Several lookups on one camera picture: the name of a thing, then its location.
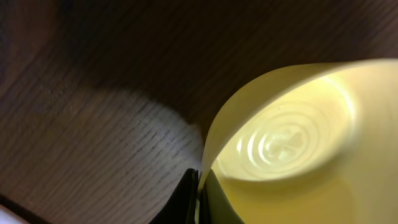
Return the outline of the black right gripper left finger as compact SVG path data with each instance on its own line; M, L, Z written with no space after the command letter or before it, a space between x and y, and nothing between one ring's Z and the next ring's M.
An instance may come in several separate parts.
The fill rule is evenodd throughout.
M161 211L149 224L195 224L198 171L189 168Z

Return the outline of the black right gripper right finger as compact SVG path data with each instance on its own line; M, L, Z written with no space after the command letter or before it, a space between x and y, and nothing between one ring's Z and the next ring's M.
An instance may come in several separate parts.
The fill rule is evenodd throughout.
M215 173L210 170L201 176L198 188L199 224L243 224L221 188Z

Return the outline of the yellow plastic bowl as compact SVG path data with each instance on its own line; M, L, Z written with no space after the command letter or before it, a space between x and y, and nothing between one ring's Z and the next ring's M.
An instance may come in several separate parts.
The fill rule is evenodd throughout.
M210 126L210 170L244 223L396 223L397 60L255 78Z

